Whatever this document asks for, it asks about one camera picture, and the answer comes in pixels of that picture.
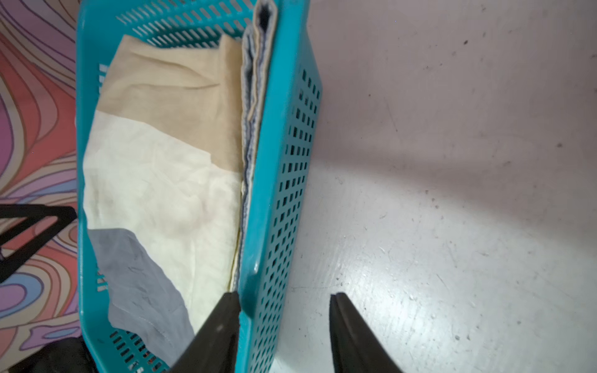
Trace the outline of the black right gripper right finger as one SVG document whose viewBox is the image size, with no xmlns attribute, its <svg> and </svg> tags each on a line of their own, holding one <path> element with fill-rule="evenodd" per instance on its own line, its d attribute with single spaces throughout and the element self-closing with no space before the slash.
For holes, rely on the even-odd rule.
<svg viewBox="0 0 597 373">
<path fill-rule="evenodd" d="M 403 372 L 345 293 L 331 295 L 329 322 L 335 372 Z"/>
</svg>

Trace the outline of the dark grey grid cloth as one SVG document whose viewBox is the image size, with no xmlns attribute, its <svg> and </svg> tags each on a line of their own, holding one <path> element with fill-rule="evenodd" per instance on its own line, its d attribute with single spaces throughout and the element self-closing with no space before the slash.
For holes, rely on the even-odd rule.
<svg viewBox="0 0 597 373">
<path fill-rule="evenodd" d="M 245 29 L 242 39 L 243 63 L 241 67 L 241 93 L 243 114 L 242 135 L 242 185 L 239 239 L 230 289 L 236 291 L 240 283 L 240 269 L 250 216 L 253 178 L 257 164 L 258 143 L 264 115 L 264 101 L 275 32 L 278 23 L 278 6 L 274 1 L 258 1 L 253 10 L 253 20 Z"/>
</svg>

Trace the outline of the teal plastic basket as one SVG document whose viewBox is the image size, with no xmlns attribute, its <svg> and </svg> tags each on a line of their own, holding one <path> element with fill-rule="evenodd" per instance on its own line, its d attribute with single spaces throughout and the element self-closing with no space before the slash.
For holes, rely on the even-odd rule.
<svg viewBox="0 0 597 373">
<path fill-rule="evenodd" d="M 153 46 L 208 48 L 239 37 L 255 1 L 84 1 L 76 41 L 76 149 L 86 150 L 93 113 L 121 37 Z M 309 3 L 277 2 L 253 178 L 246 246 L 239 266 L 238 372 L 267 372 L 275 360 L 292 257 L 306 191 L 323 86 L 307 34 Z M 165 372 L 134 334 L 110 325 L 106 278 L 79 214 L 79 319 L 100 372 Z"/>
</svg>

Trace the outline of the beige and grey cloth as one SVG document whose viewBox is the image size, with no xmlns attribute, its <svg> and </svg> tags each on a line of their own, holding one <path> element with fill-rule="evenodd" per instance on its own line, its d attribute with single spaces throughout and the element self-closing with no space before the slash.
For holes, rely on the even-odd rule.
<svg viewBox="0 0 597 373">
<path fill-rule="evenodd" d="M 174 365 L 229 289 L 239 235 L 242 50 L 122 38 L 82 163 L 112 326 Z"/>
</svg>

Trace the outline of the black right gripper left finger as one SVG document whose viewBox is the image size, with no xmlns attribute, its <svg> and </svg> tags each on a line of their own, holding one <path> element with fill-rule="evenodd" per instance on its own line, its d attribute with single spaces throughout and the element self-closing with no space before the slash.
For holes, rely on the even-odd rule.
<svg viewBox="0 0 597 373">
<path fill-rule="evenodd" d="M 225 293 L 169 372 L 234 372 L 239 346 L 240 311 L 238 293 Z"/>
</svg>

